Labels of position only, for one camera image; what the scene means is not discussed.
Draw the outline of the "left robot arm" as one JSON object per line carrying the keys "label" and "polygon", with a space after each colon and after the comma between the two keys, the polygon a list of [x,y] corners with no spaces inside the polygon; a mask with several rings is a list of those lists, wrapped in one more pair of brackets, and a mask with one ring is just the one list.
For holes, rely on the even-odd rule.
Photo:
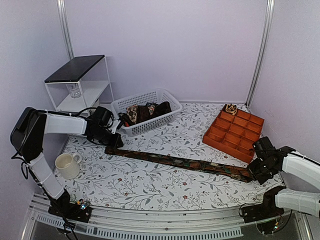
{"label": "left robot arm", "polygon": [[83,116],[77,113],[38,110],[26,107],[15,124],[10,143],[15,149],[12,160],[20,160],[27,166],[51,205],[63,216],[74,213],[70,194],[62,187],[44,155],[44,139],[47,135],[84,136],[89,142],[111,148],[123,147],[117,132],[121,122],[105,107],[92,107],[93,113]]}

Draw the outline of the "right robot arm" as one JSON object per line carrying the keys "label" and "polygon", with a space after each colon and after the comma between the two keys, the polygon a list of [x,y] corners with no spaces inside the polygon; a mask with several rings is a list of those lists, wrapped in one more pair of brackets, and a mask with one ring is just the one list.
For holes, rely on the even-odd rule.
{"label": "right robot arm", "polygon": [[[265,183],[278,172],[284,172],[320,188],[318,162],[289,146],[276,149],[267,136],[252,146],[257,158],[247,166],[247,170],[259,184]],[[282,215],[285,208],[319,217],[320,195],[277,186],[263,194],[261,204],[244,207],[242,214],[246,222],[251,222]]]}

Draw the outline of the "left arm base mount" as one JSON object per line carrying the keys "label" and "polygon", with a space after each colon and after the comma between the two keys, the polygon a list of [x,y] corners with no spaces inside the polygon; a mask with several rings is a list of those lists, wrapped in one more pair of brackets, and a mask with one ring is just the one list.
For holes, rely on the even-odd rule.
{"label": "left arm base mount", "polygon": [[62,217],[67,220],[88,223],[91,217],[92,208],[87,201],[72,203],[67,200],[52,200],[48,213],[54,216]]}

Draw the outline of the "green brown patterned tie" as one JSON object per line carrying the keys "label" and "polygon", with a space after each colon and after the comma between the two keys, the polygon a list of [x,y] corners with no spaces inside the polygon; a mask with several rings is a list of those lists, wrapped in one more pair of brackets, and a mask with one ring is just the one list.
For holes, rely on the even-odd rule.
{"label": "green brown patterned tie", "polygon": [[254,180],[248,170],[244,167],[150,152],[116,149],[112,147],[106,147],[104,152],[105,154],[112,156],[126,157],[208,174],[224,175],[245,183],[249,183]]}

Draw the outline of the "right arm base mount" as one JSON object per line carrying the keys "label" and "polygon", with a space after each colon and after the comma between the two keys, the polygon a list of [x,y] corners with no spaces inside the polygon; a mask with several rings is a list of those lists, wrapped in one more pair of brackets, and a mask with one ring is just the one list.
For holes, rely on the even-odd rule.
{"label": "right arm base mount", "polygon": [[263,200],[260,204],[242,204],[238,209],[238,214],[245,223],[257,222],[272,218],[270,221],[256,224],[257,230],[262,235],[273,235],[284,229],[289,221],[293,211],[290,211],[287,220],[283,217],[285,213],[283,208],[276,206],[274,200]]}

